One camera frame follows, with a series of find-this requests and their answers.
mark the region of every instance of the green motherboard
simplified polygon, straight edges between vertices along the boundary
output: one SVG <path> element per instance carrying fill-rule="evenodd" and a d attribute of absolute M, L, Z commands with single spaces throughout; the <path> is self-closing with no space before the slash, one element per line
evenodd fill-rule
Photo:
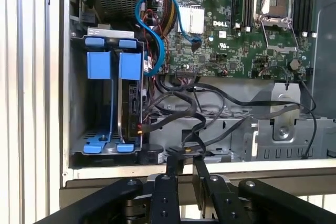
<path fill-rule="evenodd" d="M 244 0 L 177 0 L 180 7 L 204 9 L 204 31 L 197 35 L 202 40 L 202 46 L 192 52 L 190 42 L 182 37 L 176 22 L 168 35 L 170 60 L 166 70 L 161 73 L 176 75 L 181 70 L 194 72 L 204 63 L 215 62 L 227 69 L 226 77 L 282 80 L 285 79 L 285 74 L 280 70 L 265 71 L 261 77 L 258 73 L 269 66 L 288 69 L 293 59 L 300 62 L 297 72 L 306 73 L 311 65 L 315 38 L 295 35 L 293 30 L 279 27 L 267 27 L 265 32 L 253 24 L 249 31 L 237 29 L 232 24 L 235 18 L 232 17 L 233 1 L 244 5 Z M 294 5 L 294 0 L 288 1 L 290 5 Z M 162 12 L 163 9 L 159 7 L 157 11 Z M 298 45 L 298 49 L 269 49 L 265 36 L 270 45 L 279 48 L 297 48 L 295 46 Z M 199 73 L 200 76 L 208 77 L 220 77 L 222 74 L 220 69 L 211 66 Z"/>

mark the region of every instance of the cpu socket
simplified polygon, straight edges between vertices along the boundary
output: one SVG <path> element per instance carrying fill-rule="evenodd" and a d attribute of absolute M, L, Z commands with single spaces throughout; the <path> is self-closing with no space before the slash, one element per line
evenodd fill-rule
<path fill-rule="evenodd" d="M 290 52 L 298 51 L 298 43 L 292 27 L 292 0 L 254 0 L 253 18 L 256 28 L 262 27 L 268 49 Z M 279 48 L 268 43 L 265 27 L 277 26 L 283 31 L 293 32 L 296 47 Z"/>

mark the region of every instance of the screw hole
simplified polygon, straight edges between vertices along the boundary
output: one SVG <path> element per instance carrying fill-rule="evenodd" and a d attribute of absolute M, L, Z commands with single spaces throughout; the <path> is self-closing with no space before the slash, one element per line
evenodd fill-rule
<path fill-rule="evenodd" d="M 166 218 L 166 217 L 168 216 L 168 212 L 167 212 L 167 211 L 162 211 L 162 212 L 161 212 L 161 216 L 162 216 L 163 218 Z"/>

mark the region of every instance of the sticker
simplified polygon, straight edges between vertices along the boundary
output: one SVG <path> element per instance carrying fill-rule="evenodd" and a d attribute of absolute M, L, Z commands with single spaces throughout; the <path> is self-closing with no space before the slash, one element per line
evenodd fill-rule
<path fill-rule="evenodd" d="M 157 158 L 158 158 L 158 159 L 157 159 L 157 163 L 158 163 L 158 164 L 163 163 L 163 161 L 164 161 L 164 155 L 163 155 L 163 152 L 159 153 Z"/>
<path fill-rule="evenodd" d="M 147 57 L 147 61 L 148 61 L 148 68 L 149 68 L 149 69 L 153 69 L 153 61 L 152 61 L 152 57 L 148 56 L 148 57 Z"/>
<path fill-rule="evenodd" d="M 219 31 L 220 38 L 226 38 L 226 31 Z"/>
<path fill-rule="evenodd" d="M 143 61 L 143 71 L 148 73 L 148 61 L 146 60 Z"/>

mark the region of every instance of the screw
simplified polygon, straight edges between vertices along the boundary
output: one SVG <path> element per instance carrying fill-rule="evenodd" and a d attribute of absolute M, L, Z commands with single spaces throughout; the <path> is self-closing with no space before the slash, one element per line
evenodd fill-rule
<path fill-rule="evenodd" d="M 128 181 L 127 184 L 128 184 L 129 186 L 132 186 L 132 185 L 135 185 L 136 183 L 137 183 L 136 181 L 130 179 L 130 181 Z"/>
<path fill-rule="evenodd" d="M 166 217 L 168 216 L 168 212 L 167 212 L 167 211 L 162 211 L 162 212 L 161 212 L 161 216 L 162 216 L 163 218 L 166 218 Z"/>
<path fill-rule="evenodd" d="M 252 182 L 252 181 L 246 181 L 246 185 L 248 185 L 249 187 L 256 186 L 256 184 L 254 184 L 254 182 Z"/>
<path fill-rule="evenodd" d="M 212 175 L 212 176 L 210 176 L 210 179 L 211 179 L 212 181 L 217 181 L 217 180 L 218 180 L 218 177 L 215 176 L 215 175 Z"/>
<path fill-rule="evenodd" d="M 287 138 L 288 135 L 289 135 L 289 131 L 288 131 L 288 128 L 287 127 L 281 127 L 279 129 L 279 135 L 283 138 Z"/>
<path fill-rule="evenodd" d="M 163 177 L 161 179 L 168 180 L 168 179 L 170 179 L 170 177 L 167 176 L 167 175 L 163 175 Z"/>

